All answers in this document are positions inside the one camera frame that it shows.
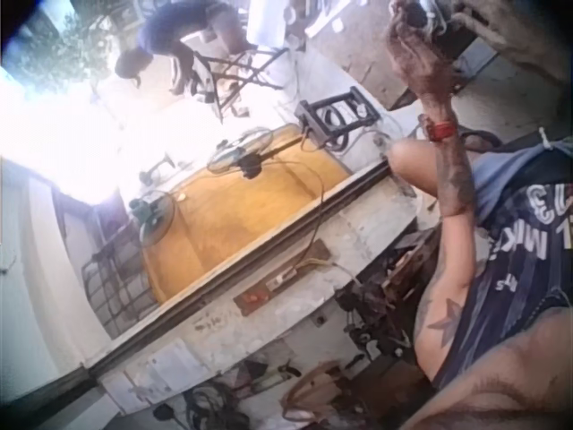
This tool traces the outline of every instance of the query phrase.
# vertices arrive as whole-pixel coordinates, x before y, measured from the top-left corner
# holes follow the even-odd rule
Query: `skin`
[[[456,123],[449,99],[449,65],[422,35],[405,25],[399,6],[386,42],[395,72],[420,98],[426,118],[434,123]],[[435,175],[427,170],[418,176],[414,170],[410,173],[417,179],[423,175],[429,179],[426,188],[437,193],[443,217],[438,266],[423,294],[415,323],[416,357],[431,380],[449,353],[475,275],[475,190],[466,151],[457,134],[430,143],[431,150],[428,145],[419,143],[419,148],[435,156]],[[531,410],[532,405],[547,411],[572,410],[572,351],[573,312],[551,309],[531,329],[483,355],[404,428],[423,428],[416,425],[425,418],[461,406],[498,411]]]

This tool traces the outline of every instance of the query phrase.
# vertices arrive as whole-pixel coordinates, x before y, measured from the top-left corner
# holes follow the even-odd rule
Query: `hand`
[[[508,0],[456,0],[452,21],[458,22],[510,61],[559,84],[569,82],[569,52],[547,31],[530,22]],[[487,21],[472,17],[477,12]]]
[[[449,102],[452,67],[419,32],[406,24],[399,7],[386,33],[386,46],[394,72],[423,104]]]

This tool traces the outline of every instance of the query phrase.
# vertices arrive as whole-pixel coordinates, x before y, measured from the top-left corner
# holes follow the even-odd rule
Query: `person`
[[[421,100],[431,141],[397,142],[389,163],[437,196],[442,216],[439,261],[414,334],[418,364],[438,391],[402,428],[570,428],[573,147],[543,139],[515,152],[467,153],[451,104],[451,66],[406,24],[400,2],[396,8],[387,49]],[[532,60],[523,51],[520,61]],[[565,79],[554,62],[546,66]],[[477,276],[476,226],[492,244]]]
[[[181,38],[197,31],[212,30],[221,39],[228,53],[233,55],[250,47],[232,6],[209,0],[169,3],[158,8],[141,27],[137,46],[125,50],[117,59],[115,74],[123,79],[134,79],[141,85],[140,73],[154,55],[172,59],[171,92],[183,94],[190,79],[198,79],[193,72],[194,54]]]

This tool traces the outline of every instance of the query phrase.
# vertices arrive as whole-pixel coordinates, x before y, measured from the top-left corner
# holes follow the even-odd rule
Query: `knee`
[[[410,152],[411,148],[408,139],[400,139],[399,141],[393,142],[386,151],[390,168],[397,175],[400,175],[400,173],[406,169],[408,160],[410,159]]]

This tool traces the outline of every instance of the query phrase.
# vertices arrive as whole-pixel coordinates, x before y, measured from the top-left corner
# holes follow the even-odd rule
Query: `yellow panel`
[[[277,130],[271,148],[294,139],[300,129]],[[179,202],[173,225],[144,250],[157,300],[167,301],[222,262],[275,228],[348,177],[326,151],[310,140],[304,150],[284,150],[254,179],[232,173],[215,176],[203,169],[173,192]]]

